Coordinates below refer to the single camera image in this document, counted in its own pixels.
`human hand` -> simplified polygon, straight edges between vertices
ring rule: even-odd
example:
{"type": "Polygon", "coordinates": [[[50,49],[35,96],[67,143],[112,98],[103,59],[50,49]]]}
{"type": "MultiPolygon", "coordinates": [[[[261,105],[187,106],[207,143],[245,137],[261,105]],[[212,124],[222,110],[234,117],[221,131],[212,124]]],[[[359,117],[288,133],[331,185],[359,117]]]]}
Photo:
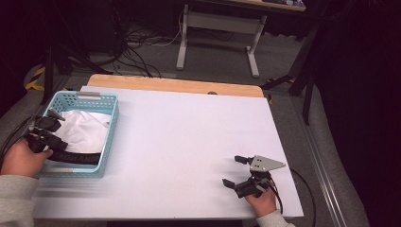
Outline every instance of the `human hand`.
{"type": "Polygon", "coordinates": [[[48,149],[34,153],[26,139],[21,139],[9,148],[1,168],[1,175],[20,175],[34,177],[41,171],[44,161],[53,154],[48,149]]]}
{"type": "Polygon", "coordinates": [[[259,198],[249,195],[245,200],[253,207],[259,218],[277,210],[275,195],[271,189],[262,193],[259,198]]]}

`blue plastic basket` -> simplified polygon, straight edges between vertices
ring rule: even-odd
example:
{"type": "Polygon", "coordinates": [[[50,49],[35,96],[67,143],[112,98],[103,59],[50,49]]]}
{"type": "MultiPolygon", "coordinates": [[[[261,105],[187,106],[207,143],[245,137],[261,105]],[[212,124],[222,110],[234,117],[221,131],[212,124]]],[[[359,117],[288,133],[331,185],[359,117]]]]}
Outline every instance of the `blue plastic basket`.
{"type": "Polygon", "coordinates": [[[104,175],[113,134],[118,117],[118,99],[115,94],[91,92],[57,92],[54,94],[44,115],[49,109],[61,113],[72,110],[91,113],[109,114],[111,122],[107,131],[106,141],[100,155],[98,165],[77,165],[47,160],[38,177],[57,178],[101,178],[104,175]]]}

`white tabletop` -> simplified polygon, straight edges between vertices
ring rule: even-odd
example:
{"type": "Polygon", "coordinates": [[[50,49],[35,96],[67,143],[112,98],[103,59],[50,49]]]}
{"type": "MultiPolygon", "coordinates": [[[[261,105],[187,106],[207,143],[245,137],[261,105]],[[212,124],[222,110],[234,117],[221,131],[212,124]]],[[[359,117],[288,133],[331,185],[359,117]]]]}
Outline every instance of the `white tabletop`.
{"type": "MultiPolygon", "coordinates": [[[[222,184],[251,175],[234,156],[287,163],[263,97],[84,87],[115,93],[120,115],[102,179],[40,179],[34,218],[253,218],[222,184]]],[[[288,167],[272,170],[286,217],[303,210],[288,167]]]]}

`white towel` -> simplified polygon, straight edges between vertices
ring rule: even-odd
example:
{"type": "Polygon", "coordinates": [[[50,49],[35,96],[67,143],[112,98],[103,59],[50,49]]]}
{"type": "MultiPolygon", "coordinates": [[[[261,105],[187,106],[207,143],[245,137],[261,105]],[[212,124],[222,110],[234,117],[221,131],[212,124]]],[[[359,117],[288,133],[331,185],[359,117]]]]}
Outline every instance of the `white towel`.
{"type": "Polygon", "coordinates": [[[69,111],[60,113],[65,121],[54,133],[68,143],[65,151],[100,153],[103,150],[111,117],[104,113],[69,111]]]}

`gray sleeve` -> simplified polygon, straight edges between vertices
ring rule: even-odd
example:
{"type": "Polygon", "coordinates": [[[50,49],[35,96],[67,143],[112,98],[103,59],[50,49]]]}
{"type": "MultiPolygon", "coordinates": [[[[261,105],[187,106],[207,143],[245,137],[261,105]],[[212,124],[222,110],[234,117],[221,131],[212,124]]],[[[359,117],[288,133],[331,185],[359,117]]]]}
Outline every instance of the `gray sleeve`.
{"type": "Polygon", "coordinates": [[[295,227],[293,224],[288,224],[278,210],[264,217],[256,219],[260,227],[295,227]]]}
{"type": "Polygon", "coordinates": [[[31,198],[38,184],[34,178],[0,176],[0,226],[33,226],[31,198]]]}

